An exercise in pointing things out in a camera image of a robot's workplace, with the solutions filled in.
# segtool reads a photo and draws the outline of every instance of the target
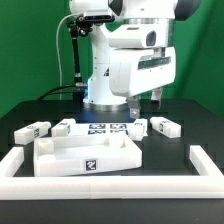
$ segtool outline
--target white block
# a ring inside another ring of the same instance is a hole
[[[13,147],[0,162],[0,177],[13,177],[23,162],[23,147]]]
[[[53,141],[54,150],[44,154],[43,143],[48,140]],[[141,150],[123,133],[43,138],[34,142],[35,176],[91,174],[141,165]]]
[[[222,172],[213,163],[200,145],[190,146],[190,160],[201,176],[220,176]]]
[[[144,136],[147,136],[147,129],[147,119],[136,119],[133,124],[129,125],[129,137],[133,141],[141,141]]]
[[[48,133],[49,122],[36,122],[14,132],[15,144],[27,145]]]
[[[51,129],[52,137],[68,136],[76,124],[75,119],[63,119]]]
[[[164,117],[152,117],[152,128],[169,138],[181,137],[181,126]]]

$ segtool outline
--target green backdrop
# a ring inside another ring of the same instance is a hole
[[[69,0],[0,2],[0,117],[25,100],[59,86],[55,34]],[[224,119],[223,0],[203,0],[185,22],[175,24],[177,75],[164,98],[189,98]],[[91,74],[91,45],[80,39],[81,72]],[[73,82],[71,40],[60,34],[63,84]]]

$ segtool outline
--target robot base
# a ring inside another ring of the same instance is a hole
[[[99,111],[105,111],[105,112],[119,111],[119,110],[128,108],[127,103],[118,104],[118,105],[100,105],[100,104],[86,102],[85,99],[83,101],[83,105],[84,105],[84,108],[87,108],[87,109],[99,110]]]

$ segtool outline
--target open white box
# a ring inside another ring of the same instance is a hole
[[[190,160],[203,176],[12,177],[22,154],[15,147],[0,163],[10,170],[2,172],[0,200],[224,198],[224,177],[200,146],[190,147]]]
[[[41,138],[33,161],[36,177],[59,177],[141,167],[142,151],[125,134]]]

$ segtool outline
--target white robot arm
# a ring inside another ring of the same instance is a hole
[[[186,20],[200,3],[201,0],[71,0],[72,13],[80,13],[82,20],[96,25],[123,22],[111,33],[103,26],[96,26],[93,31],[97,71],[88,83],[86,102],[117,106],[127,99],[130,116],[138,118],[141,93],[152,90],[152,99],[160,100],[161,87],[175,79],[174,21]]]

